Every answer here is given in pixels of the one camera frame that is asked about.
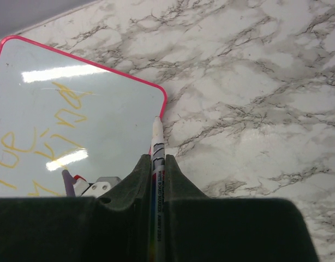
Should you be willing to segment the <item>pink framed whiteboard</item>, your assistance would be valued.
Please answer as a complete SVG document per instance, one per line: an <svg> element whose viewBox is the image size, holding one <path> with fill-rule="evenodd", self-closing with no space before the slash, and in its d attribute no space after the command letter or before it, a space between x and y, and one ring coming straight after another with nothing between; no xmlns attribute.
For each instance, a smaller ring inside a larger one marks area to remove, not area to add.
<svg viewBox="0 0 335 262"><path fill-rule="evenodd" d="M159 85L19 37L0 42L0 198L65 195L61 172L125 178L151 144Z"/></svg>

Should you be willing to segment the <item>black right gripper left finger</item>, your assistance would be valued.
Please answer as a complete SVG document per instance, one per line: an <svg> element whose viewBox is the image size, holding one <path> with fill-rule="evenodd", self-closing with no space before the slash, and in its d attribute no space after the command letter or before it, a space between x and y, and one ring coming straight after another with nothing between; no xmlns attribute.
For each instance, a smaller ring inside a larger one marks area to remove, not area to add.
<svg viewBox="0 0 335 262"><path fill-rule="evenodd" d="M0 261L147 261L150 170L98 198L0 198Z"/></svg>

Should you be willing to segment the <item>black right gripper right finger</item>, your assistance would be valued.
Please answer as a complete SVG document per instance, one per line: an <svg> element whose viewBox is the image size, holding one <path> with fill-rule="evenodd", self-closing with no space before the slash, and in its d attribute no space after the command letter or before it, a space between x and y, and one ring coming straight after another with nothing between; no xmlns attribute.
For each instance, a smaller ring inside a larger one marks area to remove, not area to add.
<svg viewBox="0 0 335 262"><path fill-rule="evenodd" d="M281 198L210 198L165 160L167 261L318 261L302 214Z"/></svg>

